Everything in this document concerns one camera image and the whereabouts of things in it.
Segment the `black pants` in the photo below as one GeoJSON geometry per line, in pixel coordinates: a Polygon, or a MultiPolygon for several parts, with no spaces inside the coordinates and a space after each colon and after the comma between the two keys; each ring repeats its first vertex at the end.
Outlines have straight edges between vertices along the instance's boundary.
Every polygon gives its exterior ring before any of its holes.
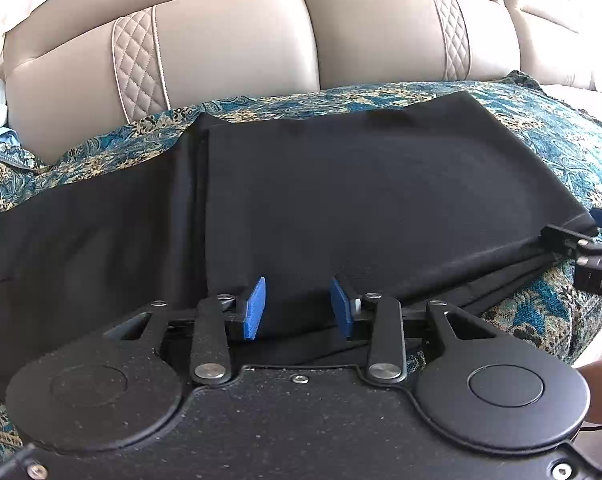
{"type": "Polygon", "coordinates": [[[480,313],[593,218],[466,92],[401,110],[232,124],[200,115],[165,153],[0,213],[0,396],[21,367],[162,299],[264,278],[245,361],[337,361],[329,282],[480,313]]]}

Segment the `beige leather sofa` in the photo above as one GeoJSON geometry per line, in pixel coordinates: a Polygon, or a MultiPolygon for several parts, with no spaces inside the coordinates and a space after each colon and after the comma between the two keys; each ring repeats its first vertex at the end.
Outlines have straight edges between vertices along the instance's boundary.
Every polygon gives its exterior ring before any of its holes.
{"type": "Polygon", "coordinates": [[[602,0],[0,0],[7,122],[46,162],[190,104],[513,70],[602,92],[602,0]]]}

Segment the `teal paisley sofa cover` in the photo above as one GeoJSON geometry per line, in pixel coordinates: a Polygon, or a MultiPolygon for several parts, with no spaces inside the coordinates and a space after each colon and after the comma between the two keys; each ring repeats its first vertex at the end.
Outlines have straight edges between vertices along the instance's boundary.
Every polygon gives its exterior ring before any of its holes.
{"type": "MultiPolygon", "coordinates": [[[[133,167],[179,139],[202,112],[231,122],[301,119],[395,108],[467,91],[545,162],[585,207],[602,207],[602,122],[550,95],[529,76],[495,82],[363,84],[273,98],[210,101],[150,115],[96,136],[47,166],[14,136],[0,140],[0,212],[45,190],[133,167]]],[[[488,322],[564,362],[578,362],[602,327],[602,298],[577,292],[557,266],[485,313],[488,322]]]]}

